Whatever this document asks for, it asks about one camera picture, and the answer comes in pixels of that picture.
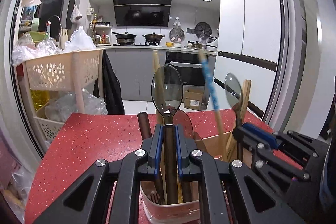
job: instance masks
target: cooking pot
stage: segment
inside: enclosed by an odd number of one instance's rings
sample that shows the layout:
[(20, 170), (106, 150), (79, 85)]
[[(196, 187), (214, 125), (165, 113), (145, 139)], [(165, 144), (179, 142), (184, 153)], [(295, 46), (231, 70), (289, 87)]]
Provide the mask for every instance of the cooking pot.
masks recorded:
[(143, 37), (145, 37), (146, 41), (161, 41), (161, 39), (165, 36), (152, 33), (152, 34), (145, 34), (143, 35)]
[(117, 32), (112, 32), (114, 34), (116, 34), (116, 38), (117, 38), (117, 43), (118, 44), (134, 44), (134, 39), (136, 37), (136, 35), (134, 34), (130, 34), (130, 33), (117, 33)]

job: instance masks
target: cardboard box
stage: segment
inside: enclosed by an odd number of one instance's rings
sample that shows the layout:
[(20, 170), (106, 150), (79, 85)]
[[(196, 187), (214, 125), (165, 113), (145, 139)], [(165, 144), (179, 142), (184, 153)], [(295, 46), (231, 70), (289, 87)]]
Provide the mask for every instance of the cardboard box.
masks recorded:
[(189, 88), (184, 93), (184, 108), (201, 110), (204, 90)]

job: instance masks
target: built-in oven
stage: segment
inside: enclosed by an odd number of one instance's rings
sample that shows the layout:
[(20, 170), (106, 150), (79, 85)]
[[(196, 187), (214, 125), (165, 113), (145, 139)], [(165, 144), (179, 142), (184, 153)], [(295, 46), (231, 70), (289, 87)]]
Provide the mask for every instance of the built-in oven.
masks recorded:
[(166, 64), (179, 72), (184, 86), (204, 87), (205, 79), (198, 55), (188, 52), (166, 52)]

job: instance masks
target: countertop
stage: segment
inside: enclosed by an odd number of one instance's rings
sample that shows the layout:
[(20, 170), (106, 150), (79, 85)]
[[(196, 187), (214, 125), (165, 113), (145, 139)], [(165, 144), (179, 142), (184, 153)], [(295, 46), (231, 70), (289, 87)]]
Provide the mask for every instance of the countertop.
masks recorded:
[[(124, 45), (124, 46), (98, 46), (103, 47), (105, 49), (152, 49), (152, 50), (165, 50), (165, 51), (174, 51), (174, 52), (189, 52), (189, 53), (197, 53), (198, 50), (190, 49), (190, 48), (175, 48), (175, 47), (164, 47), (164, 46), (145, 46), (145, 45)], [(206, 55), (217, 56), (217, 52), (205, 51)]]
[[(213, 111), (189, 112), (188, 115), (194, 131), (202, 138), (217, 134)], [(235, 119), (234, 112), (231, 109), (221, 110), (221, 116), (224, 131), (230, 131)], [(148, 117), (153, 132), (156, 115), (150, 114)], [(272, 132), (271, 128), (249, 112), (244, 121)], [(26, 206), (25, 224), (32, 224), (97, 159), (122, 159), (126, 154), (139, 149), (141, 143), (137, 115), (98, 116), (73, 113), (37, 169)], [(148, 223), (140, 195), (139, 224)]]

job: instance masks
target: gray lower cabinet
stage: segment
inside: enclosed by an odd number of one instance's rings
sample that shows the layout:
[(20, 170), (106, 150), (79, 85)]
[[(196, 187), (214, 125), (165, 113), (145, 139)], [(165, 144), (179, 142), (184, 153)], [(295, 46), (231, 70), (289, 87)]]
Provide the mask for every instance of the gray lower cabinet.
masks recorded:
[[(151, 101), (153, 78), (152, 49), (106, 49), (113, 71), (120, 81), (123, 100)], [(159, 50), (160, 64), (166, 61), (166, 51)]]

